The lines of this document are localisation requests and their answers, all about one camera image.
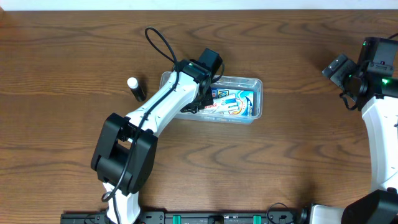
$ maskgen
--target small bottle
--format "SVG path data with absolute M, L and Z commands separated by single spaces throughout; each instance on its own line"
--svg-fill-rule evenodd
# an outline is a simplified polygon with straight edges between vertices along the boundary
M 132 94 L 134 94 L 138 102 L 142 102 L 146 99 L 146 95 L 142 90 L 141 86 L 138 85 L 138 81 L 136 78 L 134 77 L 129 78 L 127 80 L 127 85 L 129 85 Z

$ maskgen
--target clear plastic bin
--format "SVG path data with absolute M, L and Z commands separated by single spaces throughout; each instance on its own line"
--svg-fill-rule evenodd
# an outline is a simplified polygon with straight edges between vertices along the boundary
M 165 72 L 162 74 L 160 80 L 160 88 L 164 86 L 170 77 L 171 72 Z M 222 76 L 218 82 L 211 84 L 212 88 L 227 88 L 232 90 L 249 90 L 253 91 L 253 116 L 242 116 L 234 114 L 216 114 L 206 113 L 199 111 L 196 114 L 193 113 L 181 113 L 178 112 L 175 118 L 178 119 L 190 119 L 195 121 L 213 121 L 213 122 L 224 122 L 224 123 L 236 123 L 236 124 L 251 124 L 253 120 L 261 117 L 262 113 L 262 82 L 258 78 L 241 78 L 241 77 L 229 77 Z

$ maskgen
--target white bottle cap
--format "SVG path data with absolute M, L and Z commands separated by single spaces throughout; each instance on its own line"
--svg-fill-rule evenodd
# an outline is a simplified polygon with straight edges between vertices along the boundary
M 131 77 L 127 80 L 127 85 L 132 89 L 136 89 L 138 87 L 138 81 L 136 78 Z

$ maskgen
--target toothpaste box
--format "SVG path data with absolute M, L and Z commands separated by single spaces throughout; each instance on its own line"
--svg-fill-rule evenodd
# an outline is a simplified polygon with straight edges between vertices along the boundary
M 230 90 L 224 88 L 212 88 L 211 94 L 214 99 L 234 95 L 238 106 L 236 110 L 220 112 L 220 114 L 238 114 L 242 116 L 253 116 L 253 91 Z

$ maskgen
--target toothpaste tube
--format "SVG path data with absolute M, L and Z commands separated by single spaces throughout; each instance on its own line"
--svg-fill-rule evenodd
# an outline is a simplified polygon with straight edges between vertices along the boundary
M 237 114 L 242 116 L 253 116 L 253 91 L 248 90 L 230 90 L 221 88 L 212 88 L 211 93 L 214 100 L 234 96 L 238 103 L 236 110 L 222 111 L 221 114 Z
M 213 105 L 205 106 L 202 112 L 206 113 L 228 113 L 239 109 L 235 94 L 213 100 Z

